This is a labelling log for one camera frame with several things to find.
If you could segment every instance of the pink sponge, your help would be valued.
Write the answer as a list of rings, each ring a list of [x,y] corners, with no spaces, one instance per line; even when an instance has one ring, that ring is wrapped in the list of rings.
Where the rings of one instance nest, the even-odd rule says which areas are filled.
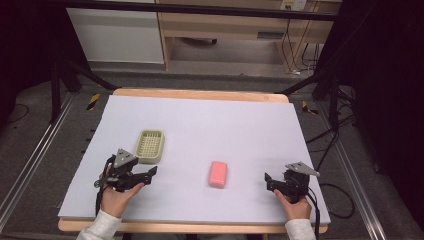
[[[212,162],[209,175],[209,185],[212,187],[223,188],[227,178],[227,164],[223,162]]]

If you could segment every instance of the wooden table edge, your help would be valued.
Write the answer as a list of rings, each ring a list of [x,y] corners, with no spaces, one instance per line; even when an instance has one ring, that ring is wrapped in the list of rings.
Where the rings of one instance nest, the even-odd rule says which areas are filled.
[[[60,218],[59,229],[65,232],[81,231],[93,224],[93,219]],[[321,224],[320,233],[328,230],[327,224]],[[282,234],[286,233],[284,224],[254,225],[254,224],[209,224],[209,223],[161,223],[161,222],[125,222],[118,231],[131,233],[233,233],[233,234]]]
[[[280,102],[288,103],[283,94],[260,92],[227,92],[204,90],[171,90],[171,89],[137,89],[119,88],[113,92],[115,96],[183,98],[202,100],[253,101],[253,102]]]

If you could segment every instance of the green basket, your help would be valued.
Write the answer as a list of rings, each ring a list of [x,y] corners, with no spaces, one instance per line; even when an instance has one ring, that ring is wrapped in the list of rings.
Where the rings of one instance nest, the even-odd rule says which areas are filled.
[[[162,157],[163,142],[165,137],[160,130],[144,130],[140,133],[135,156],[138,163],[155,164]]]

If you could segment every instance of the yellow tape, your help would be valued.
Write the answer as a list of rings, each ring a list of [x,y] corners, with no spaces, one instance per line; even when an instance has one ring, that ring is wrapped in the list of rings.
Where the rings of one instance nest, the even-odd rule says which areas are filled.
[[[87,106],[87,110],[93,110],[94,105],[96,105],[97,100],[99,100],[100,93],[93,94],[90,99],[90,103]]]
[[[308,104],[306,103],[306,101],[302,101],[302,111],[304,112],[308,112],[314,115],[318,115],[318,111],[317,110],[310,110],[308,108]]]

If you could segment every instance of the white table surface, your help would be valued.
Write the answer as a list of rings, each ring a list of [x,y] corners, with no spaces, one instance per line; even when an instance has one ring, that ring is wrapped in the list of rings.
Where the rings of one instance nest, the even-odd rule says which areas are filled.
[[[118,148],[135,151],[144,129],[161,129],[165,144],[152,184],[123,215],[129,221],[281,224],[285,214],[264,173],[283,180],[288,163],[312,166],[292,104],[110,96],[59,217],[95,217],[94,181]],[[223,189],[208,185],[212,161],[228,164]],[[133,173],[153,166],[139,164]],[[316,177],[309,185],[321,223],[330,223]]]

